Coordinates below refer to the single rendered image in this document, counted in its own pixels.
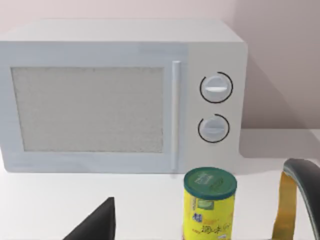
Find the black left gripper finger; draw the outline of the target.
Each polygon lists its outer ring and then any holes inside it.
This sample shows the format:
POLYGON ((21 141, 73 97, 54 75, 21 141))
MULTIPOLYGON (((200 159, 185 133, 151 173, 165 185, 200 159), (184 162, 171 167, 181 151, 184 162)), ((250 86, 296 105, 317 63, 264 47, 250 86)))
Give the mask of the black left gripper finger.
POLYGON ((62 240, 115 240, 115 198, 108 197, 62 240))

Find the yellow can with green lid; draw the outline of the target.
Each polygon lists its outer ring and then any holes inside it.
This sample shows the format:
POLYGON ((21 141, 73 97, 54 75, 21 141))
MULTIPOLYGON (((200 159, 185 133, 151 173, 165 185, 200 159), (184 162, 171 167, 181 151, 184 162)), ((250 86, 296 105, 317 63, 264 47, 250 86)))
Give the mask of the yellow can with green lid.
POLYGON ((237 180, 216 167, 198 167, 183 179, 183 240, 231 240, 237 180))

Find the small pale microwave knob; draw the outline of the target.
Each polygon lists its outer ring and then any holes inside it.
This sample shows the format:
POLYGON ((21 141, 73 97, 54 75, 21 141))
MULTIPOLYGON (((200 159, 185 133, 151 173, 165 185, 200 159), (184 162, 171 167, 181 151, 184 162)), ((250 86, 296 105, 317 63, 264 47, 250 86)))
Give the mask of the small pale microwave knob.
POLYGON ((230 133, 229 121, 220 114, 213 114, 200 120, 197 126, 199 137, 207 143, 216 144, 223 141, 230 133))

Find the pale microwave door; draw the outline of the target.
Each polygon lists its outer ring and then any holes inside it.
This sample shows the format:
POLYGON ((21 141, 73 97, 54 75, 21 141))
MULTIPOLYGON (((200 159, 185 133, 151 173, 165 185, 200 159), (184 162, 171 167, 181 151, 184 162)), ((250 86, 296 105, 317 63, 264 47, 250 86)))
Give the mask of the pale microwave door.
POLYGON ((0 43, 0 149, 12 173, 182 173, 188 52, 179 43, 0 43), (172 62, 180 61, 172 171, 172 62))

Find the large pale microwave knob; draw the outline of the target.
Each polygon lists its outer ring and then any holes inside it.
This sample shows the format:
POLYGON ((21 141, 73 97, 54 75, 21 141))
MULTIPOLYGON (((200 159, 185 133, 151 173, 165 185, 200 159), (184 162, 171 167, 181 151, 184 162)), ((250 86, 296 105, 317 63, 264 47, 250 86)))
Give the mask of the large pale microwave knob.
POLYGON ((199 85, 202 98, 212 104, 220 104, 230 98, 234 84, 232 79, 224 72, 217 72, 204 77, 199 85))

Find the pale microwave oven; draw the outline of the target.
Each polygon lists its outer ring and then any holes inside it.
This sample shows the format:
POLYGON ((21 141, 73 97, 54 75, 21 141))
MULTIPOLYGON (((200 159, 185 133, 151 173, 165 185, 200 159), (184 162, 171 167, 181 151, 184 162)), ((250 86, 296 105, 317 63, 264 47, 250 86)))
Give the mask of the pale microwave oven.
POLYGON ((240 158, 247 44, 227 25, 214 19, 42 19, 0 35, 2 42, 125 42, 173 43, 187 50, 185 93, 185 173, 197 167, 233 172, 240 158), (227 74, 233 92, 222 103, 209 103, 200 94, 204 77, 227 74), (214 114, 230 124, 228 136, 208 143, 198 134, 201 119, 214 114))

